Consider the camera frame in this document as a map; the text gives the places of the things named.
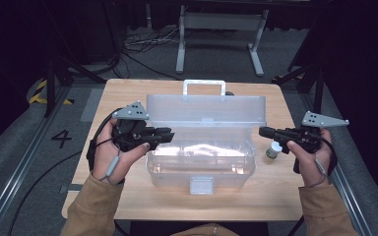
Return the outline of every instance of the box latch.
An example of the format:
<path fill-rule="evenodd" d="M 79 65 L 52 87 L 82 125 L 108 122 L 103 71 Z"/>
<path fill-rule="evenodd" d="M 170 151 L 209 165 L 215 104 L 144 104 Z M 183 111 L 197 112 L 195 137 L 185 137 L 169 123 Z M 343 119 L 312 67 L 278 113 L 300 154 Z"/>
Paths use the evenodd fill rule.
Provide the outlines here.
<path fill-rule="evenodd" d="M 211 195 L 214 193 L 214 177 L 195 176 L 190 178 L 191 195 Z"/>

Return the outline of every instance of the small bottle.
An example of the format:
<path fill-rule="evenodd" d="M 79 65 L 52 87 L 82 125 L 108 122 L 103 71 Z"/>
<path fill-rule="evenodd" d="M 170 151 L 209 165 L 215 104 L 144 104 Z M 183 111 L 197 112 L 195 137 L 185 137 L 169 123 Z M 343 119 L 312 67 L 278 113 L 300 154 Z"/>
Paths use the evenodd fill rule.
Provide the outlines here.
<path fill-rule="evenodd" d="M 276 157 L 278 157 L 278 154 L 281 151 L 282 151 L 282 147 L 279 145 L 279 143 L 276 141 L 273 141 L 269 149 L 266 150 L 266 156 L 268 158 L 275 159 Z"/>

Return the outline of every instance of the wooden table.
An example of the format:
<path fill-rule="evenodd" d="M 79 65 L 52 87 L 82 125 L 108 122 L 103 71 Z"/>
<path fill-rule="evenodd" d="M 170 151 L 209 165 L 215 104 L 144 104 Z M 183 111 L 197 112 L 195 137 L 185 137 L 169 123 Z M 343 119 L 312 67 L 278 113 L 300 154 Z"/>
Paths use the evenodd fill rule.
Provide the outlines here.
<path fill-rule="evenodd" d="M 89 176 L 86 151 L 89 140 L 107 114 L 141 100 L 146 107 L 146 96 L 151 94 L 182 94 L 183 82 L 153 80 L 109 80 L 103 91 L 88 140 L 75 172 L 72 184 L 83 184 Z M 235 95 L 264 95 L 268 126 L 291 128 L 293 122 L 281 89 L 276 85 L 226 83 L 226 90 Z M 215 86 L 196 85 L 189 94 L 219 94 Z M 186 188 L 157 187 L 146 168 L 146 157 L 137 161 L 127 175 L 127 182 L 119 203 L 117 219 L 133 220 L 205 220 L 205 221 L 272 221 L 297 220 L 302 215 L 298 186 L 300 175 L 292 171 L 294 156 L 280 153 L 276 159 L 266 157 L 272 140 L 260 137 L 253 129 L 256 145 L 256 171 L 242 188 L 216 188 L 213 195 L 190 195 Z M 78 192 L 69 191 L 62 209 Z"/>

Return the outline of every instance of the clear plastic storage box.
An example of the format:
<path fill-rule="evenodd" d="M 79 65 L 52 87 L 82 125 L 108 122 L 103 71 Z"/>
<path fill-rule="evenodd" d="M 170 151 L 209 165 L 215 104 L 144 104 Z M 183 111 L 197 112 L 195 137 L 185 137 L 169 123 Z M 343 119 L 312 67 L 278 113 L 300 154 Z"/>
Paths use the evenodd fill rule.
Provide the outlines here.
<path fill-rule="evenodd" d="M 162 95 L 147 97 L 154 127 L 174 138 L 148 153 L 157 186 L 188 187 L 211 194 L 215 187 L 242 187 L 256 169 L 253 126 L 266 126 L 264 96 Z"/>

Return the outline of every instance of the sleeve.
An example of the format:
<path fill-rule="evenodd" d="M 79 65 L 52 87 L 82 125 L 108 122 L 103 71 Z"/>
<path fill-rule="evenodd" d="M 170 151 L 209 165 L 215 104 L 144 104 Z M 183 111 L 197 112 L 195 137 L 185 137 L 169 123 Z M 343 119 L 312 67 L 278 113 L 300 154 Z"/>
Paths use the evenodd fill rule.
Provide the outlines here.
<path fill-rule="evenodd" d="M 109 235 L 115 230 L 113 217 L 124 185 L 102 183 L 92 174 L 69 206 L 61 235 Z"/>
<path fill-rule="evenodd" d="M 358 235 L 346 205 L 333 186 L 299 188 L 307 235 Z"/>

